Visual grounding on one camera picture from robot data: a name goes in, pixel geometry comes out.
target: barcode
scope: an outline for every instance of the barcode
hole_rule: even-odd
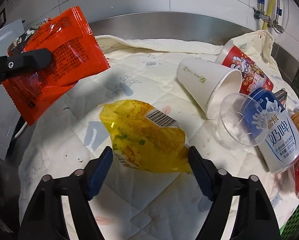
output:
[[[181,128],[176,120],[174,120],[173,118],[169,117],[168,115],[164,114],[163,112],[161,112],[157,109],[154,110],[153,112],[150,111],[146,115],[146,117],[161,127],[179,127],[179,128]]]

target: orange-red plastic packet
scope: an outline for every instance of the orange-red plastic packet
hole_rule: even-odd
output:
[[[3,82],[29,125],[78,80],[110,67],[79,7],[70,8],[40,26],[22,51],[41,48],[47,48],[53,55],[46,69]]]

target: quilted mat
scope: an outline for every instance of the quilted mat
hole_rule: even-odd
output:
[[[108,132],[99,119],[103,104],[121,99],[150,103],[178,121],[189,145],[203,158],[213,161],[233,176],[256,174],[271,199],[281,227],[299,204],[283,173],[269,173],[258,148],[229,151],[216,140],[216,121],[204,112],[176,79],[181,60],[192,55],[215,61],[222,46],[196,41],[122,40],[113,36],[96,37],[111,68],[80,80],[56,101],[37,121],[31,142],[19,167],[21,194],[20,221],[29,200],[44,174],[68,176],[84,168],[111,145]],[[270,56],[273,37],[266,31],[244,34],[233,39],[274,83],[276,92],[285,88],[287,106],[299,106],[291,87],[282,80]],[[68,199],[63,209],[71,240],[77,239]],[[123,167],[116,159],[99,195],[90,206],[105,239],[184,240],[195,239],[211,207],[191,174],[156,174]],[[231,211],[222,239],[229,239],[235,222],[238,198]]]

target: green mesh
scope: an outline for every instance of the green mesh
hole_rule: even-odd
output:
[[[281,233],[282,240],[288,240],[299,227],[299,205],[285,224],[285,228]]]

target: crumpled yellow wrapper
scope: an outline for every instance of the crumpled yellow wrapper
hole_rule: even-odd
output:
[[[124,166],[156,173],[191,172],[185,132],[150,104],[116,101],[105,105],[99,118],[110,133],[114,154]]]

